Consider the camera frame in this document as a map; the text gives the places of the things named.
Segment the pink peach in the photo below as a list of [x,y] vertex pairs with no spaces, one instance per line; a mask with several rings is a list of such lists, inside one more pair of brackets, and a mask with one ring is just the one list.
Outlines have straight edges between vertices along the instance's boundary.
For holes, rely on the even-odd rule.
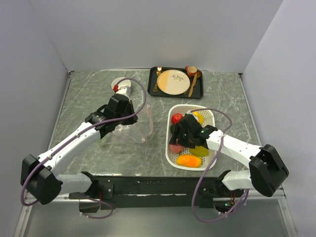
[[180,145],[169,145],[169,149],[171,152],[175,153],[175,154],[179,154],[181,152],[183,152],[184,147],[180,146]]

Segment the red strawberry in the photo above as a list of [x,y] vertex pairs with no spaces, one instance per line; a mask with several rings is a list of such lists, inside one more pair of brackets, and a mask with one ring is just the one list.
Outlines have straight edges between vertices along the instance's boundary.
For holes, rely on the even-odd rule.
[[172,122],[172,124],[176,124],[176,123],[178,123],[182,118],[183,118],[183,115],[182,115],[182,114],[176,113],[176,114],[174,114],[174,115],[172,116],[171,122]]

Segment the yellow bell pepper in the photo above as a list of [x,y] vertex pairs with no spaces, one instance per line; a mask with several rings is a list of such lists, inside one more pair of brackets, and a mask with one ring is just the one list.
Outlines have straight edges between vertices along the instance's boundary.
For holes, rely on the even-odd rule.
[[198,112],[192,112],[192,115],[197,119],[200,125],[204,123],[204,117]]

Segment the clear zip top bag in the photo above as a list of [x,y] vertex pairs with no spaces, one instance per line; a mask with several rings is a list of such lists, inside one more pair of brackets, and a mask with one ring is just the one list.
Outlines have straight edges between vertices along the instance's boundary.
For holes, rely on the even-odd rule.
[[137,115],[138,121],[133,125],[118,125],[113,132],[101,140],[101,146],[144,143],[153,132],[153,116],[151,105],[147,104]]

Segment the green avocado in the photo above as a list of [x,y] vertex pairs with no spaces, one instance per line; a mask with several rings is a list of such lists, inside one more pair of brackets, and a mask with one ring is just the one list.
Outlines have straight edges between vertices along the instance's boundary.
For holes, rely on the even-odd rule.
[[179,124],[177,124],[177,123],[173,124],[170,127],[170,132],[171,132],[172,136],[177,136],[178,128],[179,128]]

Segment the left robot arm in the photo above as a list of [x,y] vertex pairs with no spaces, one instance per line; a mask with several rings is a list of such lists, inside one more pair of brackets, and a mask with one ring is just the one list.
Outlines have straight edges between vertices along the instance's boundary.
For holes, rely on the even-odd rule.
[[21,185],[38,202],[45,205],[59,194],[82,193],[93,198],[98,193],[94,178],[88,173],[62,176],[62,169],[92,143],[101,140],[116,126],[136,123],[133,104],[128,96],[116,93],[108,104],[91,113],[66,139],[47,152],[22,161]]

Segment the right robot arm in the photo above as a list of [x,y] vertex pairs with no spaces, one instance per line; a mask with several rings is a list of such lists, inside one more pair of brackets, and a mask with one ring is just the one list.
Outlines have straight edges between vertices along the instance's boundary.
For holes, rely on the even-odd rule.
[[289,175],[274,146],[266,144],[261,147],[243,142],[211,125],[202,126],[190,114],[171,126],[169,142],[185,148],[202,146],[246,166],[246,170],[225,171],[221,174],[216,191],[222,197],[227,197],[238,189],[255,189],[260,194],[271,197]]

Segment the yellow-green mango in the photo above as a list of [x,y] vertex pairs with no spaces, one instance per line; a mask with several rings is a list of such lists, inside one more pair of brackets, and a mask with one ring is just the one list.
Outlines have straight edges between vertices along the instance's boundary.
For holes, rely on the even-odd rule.
[[195,146],[195,148],[189,148],[190,154],[197,157],[209,156],[209,150],[203,146]]

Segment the white plastic basket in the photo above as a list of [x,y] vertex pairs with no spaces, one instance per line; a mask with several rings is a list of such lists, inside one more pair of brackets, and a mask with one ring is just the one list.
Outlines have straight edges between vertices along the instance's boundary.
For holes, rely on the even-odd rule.
[[205,168],[208,166],[208,164],[211,162],[211,160],[213,159],[213,157],[216,154],[215,150],[209,150],[209,154],[207,156],[200,157],[201,158],[201,166],[197,167],[197,168],[192,168],[192,167],[178,165],[176,162],[177,158],[180,155],[191,155],[191,153],[189,152],[189,148],[185,148],[183,150],[183,152],[181,152],[179,154],[173,153],[169,148],[169,141],[171,138],[170,128],[172,125],[171,119],[172,119],[173,115],[177,114],[177,113],[184,115],[188,111],[197,110],[197,109],[201,109],[201,108],[205,108],[205,106],[193,105],[193,104],[178,104],[178,105],[173,106],[168,112],[167,128],[166,128],[166,140],[165,140],[165,156],[166,156],[168,163],[175,168],[182,169],[182,170],[188,170],[188,171],[204,171]]

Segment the orange mango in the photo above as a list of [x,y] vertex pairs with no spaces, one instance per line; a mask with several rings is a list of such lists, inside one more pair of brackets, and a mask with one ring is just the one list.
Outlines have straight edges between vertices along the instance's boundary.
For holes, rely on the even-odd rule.
[[194,155],[184,154],[176,159],[176,163],[189,168],[199,168],[202,165],[202,159]]

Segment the white and brown bowl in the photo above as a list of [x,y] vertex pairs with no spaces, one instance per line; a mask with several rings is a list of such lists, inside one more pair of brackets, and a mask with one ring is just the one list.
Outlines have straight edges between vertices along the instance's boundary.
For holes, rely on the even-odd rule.
[[119,77],[119,78],[116,78],[112,81],[112,84],[111,84],[111,88],[113,90],[113,87],[115,84],[119,85],[119,86],[125,86],[125,85],[128,85],[131,87],[131,81],[129,79],[126,79],[126,80],[123,80],[122,82],[118,83],[121,79],[124,79],[124,77]]

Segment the black serving tray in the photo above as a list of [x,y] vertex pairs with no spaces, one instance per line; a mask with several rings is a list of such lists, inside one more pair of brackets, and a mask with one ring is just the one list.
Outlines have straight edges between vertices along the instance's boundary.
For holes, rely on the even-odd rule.
[[151,96],[167,97],[167,98],[168,97],[169,98],[183,98],[183,99],[201,99],[203,97],[203,94],[204,94],[203,75],[201,75],[201,77],[199,79],[197,79],[191,97],[188,97],[187,94],[184,95],[184,93],[180,94],[180,95],[168,95],[168,94],[162,92],[159,88],[158,88],[158,91],[156,93],[154,93],[153,88],[155,86],[156,79],[157,79],[156,71],[157,71],[157,67],[150,68],[147,91]]

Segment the cream and peach plate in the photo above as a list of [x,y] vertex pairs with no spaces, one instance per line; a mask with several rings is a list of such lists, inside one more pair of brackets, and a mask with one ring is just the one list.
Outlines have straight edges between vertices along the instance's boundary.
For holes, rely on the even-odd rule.
[[183,94],[190,86],[189,77],[179,70],[162,72],[157,79],[158,88],[168,95]]

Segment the gold knife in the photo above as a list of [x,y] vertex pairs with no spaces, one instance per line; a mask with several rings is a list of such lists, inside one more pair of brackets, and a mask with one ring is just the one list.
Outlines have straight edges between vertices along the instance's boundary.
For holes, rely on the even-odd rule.
[[194,86],[195,86],[196,81],[197,81],[197,75],[198,75],[198,73],[196,72],[196,74],[194,75],[194,79],[193,79],[192,85],[190,87],[190,91],[189,91],[188,97],[191,97],[191,95],[193,93]]

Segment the gold fork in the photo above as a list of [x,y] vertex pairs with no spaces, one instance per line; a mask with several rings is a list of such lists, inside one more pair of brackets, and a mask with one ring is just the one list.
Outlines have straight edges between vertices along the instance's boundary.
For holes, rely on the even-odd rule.
[[156,93],[158,91],[158,77],[160,76],[161,72],[162,72],[162,67],[157,67],[157,71],[156,71],[157,79],[156,79],[155,86],[153,88],[154,93]]

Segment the gold spoon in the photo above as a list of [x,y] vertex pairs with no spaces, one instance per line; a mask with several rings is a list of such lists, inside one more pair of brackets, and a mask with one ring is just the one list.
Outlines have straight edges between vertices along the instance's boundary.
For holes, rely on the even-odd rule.
[[202,75],[202,72],[201,71],[197,71],[193,77],[193,81],[192,83],[190,84],[189,88],[185,91],[184,95],[187,94],[188,97],[191,97],[192,93],[193,93],[193,90],[194,90],[194,86],[196,84],[196,81],[197,79],[199,79]]

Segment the small brown cup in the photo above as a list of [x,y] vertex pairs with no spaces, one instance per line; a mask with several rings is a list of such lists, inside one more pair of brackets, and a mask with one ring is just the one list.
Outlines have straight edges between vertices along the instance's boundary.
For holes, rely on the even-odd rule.
[[185,69],[189,77],[194,77],[198,72],[198,69],[195,66],[186,66]]

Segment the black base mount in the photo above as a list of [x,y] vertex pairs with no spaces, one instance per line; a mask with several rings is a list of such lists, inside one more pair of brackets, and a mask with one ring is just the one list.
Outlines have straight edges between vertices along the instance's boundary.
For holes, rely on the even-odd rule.
[[198,192],[197,177],[95,176],[92,186],[84,194],[72,192],[70,199],[100,199],[100,208],[181,207],[195,205],[213,208],[214,198],[240,197],[241,191],[229,191],[219,178],[203,178]]

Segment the aluminium rail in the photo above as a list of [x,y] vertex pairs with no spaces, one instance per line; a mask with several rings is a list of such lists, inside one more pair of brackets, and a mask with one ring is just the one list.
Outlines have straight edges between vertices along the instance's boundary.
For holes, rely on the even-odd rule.
[[[86,196],[83,196],[82,194],[78,193],[71,193],[71,194],[61,194],[58,195],[55,199],[53,199],[50,203],[53,202],[91,202],[94,201],[90,197],[87,198]],[[24,202],[25,203],[31,203],[36,201],[36,198],[31,195],[29,192],[26,192],[25,197],[24,197]]]

